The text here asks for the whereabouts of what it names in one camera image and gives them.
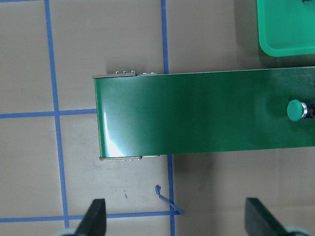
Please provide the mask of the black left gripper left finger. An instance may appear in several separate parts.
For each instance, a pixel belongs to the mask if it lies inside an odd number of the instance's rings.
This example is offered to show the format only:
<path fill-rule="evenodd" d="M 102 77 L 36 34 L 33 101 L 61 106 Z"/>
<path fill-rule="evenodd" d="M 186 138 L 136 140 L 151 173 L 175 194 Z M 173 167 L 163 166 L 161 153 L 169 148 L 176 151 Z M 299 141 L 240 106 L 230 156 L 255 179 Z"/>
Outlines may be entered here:
<path fill-rule="evenodd" d="M 77 227 L 75 236 L 104 236 L 106 234 L 105 199 L 94 199 Z"/>

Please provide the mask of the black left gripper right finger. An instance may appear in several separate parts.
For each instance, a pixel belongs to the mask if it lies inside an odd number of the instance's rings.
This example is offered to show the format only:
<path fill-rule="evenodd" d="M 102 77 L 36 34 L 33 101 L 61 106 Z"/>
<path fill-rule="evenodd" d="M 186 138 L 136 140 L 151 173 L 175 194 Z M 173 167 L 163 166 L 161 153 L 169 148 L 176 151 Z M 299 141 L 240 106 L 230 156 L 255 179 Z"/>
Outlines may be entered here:
<path fill-rule="evenodd" d="M 292 236 L 258 198 L 246 198 L 245 230 L 249 236 Z"/>

